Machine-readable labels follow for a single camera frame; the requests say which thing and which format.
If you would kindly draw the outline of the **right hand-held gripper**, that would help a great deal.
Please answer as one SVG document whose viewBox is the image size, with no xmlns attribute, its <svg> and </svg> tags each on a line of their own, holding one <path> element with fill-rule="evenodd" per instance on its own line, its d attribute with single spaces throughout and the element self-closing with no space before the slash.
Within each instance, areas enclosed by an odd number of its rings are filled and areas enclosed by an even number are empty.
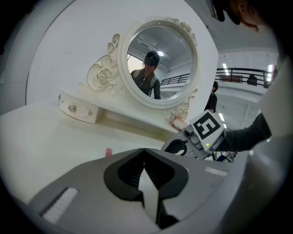
<svg viewBox="0 0 293 234">
<path fill-rule="evenodd" d="M 210 110 L 190 120 L 182 132 L 171 135 L 161 150 L 180 156 L 205 159 L 226 137 L 222 122 Z"/>
</svg>

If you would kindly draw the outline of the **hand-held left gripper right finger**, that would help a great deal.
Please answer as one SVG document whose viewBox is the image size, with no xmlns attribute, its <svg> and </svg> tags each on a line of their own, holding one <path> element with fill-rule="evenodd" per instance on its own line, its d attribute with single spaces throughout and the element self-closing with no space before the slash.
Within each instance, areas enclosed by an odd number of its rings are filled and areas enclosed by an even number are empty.
<svg viewBox="0 0 293 234">
<path fill-rule="evenodd" d="M 161 229 L 182 221 L 220 186 L 231 164 L 144 149 L 144 209 Z"/>
</svg>

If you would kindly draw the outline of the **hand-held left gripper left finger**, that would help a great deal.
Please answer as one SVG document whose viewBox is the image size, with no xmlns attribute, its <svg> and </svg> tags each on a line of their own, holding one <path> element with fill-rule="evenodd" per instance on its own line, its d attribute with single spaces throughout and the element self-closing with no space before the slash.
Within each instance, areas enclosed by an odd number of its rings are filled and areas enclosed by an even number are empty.
<svg viewBox="0 0 293 234">
<path fill-rule="evenodd" d="M 82 163 L 29 202 L 38 227 L 47 234 L 153 234 L 160 228 L 141 201 L 116 197 L 105 185 L 106 168 L 133 150 Z"/>
</svg>

